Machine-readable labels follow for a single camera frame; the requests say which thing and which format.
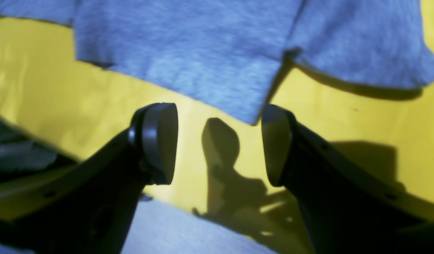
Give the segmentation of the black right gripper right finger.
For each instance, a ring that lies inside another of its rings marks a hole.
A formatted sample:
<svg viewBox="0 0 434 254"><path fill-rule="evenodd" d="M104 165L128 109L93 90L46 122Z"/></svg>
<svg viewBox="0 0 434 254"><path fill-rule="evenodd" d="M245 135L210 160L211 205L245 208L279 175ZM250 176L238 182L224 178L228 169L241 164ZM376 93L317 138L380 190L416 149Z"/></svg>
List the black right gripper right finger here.
<svg viewBox="0 0 434 254"><path fill-rule="evenodd" d="M262 113L267 177L295 196L317 254L434 254L434 204L387 185L294 114Z"/></svg>

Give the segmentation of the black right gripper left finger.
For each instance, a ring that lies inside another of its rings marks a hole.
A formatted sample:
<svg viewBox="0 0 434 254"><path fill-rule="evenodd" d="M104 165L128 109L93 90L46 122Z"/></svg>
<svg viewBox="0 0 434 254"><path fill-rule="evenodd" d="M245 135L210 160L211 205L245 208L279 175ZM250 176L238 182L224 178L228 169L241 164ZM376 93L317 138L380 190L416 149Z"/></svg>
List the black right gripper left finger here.
<svg viewBox="0 0 434 254"><path fill-rule="evenodd" d="M37 254L119 254L146 185L175 171L178 109L153 103L74 167L0 184L0 244Z"/></svg>

